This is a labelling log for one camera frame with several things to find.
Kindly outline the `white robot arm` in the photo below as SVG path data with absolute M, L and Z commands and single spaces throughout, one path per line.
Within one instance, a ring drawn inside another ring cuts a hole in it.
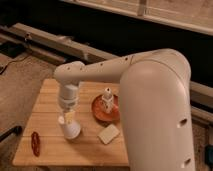
M 56 68 L 59 104 L 77 102 L 82 81 L 117 83 L 118 104 L 131 171 L 195 171 L 187 59 L 160 49 L 85 65 Z

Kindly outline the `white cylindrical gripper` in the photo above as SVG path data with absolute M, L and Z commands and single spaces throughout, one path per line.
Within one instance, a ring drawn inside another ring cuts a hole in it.
M 71 124 L 74 121 L 75 111 L 71 110 L 66 113 L 64 110 L 70 110 L 77 105 L 78 102 L 78 87 L 72 84 L 70 85 L 61 85 L 59 87 L 58 94 L 58 103 L 59 106 L 63 109 L 61 111 L 61 124 Z

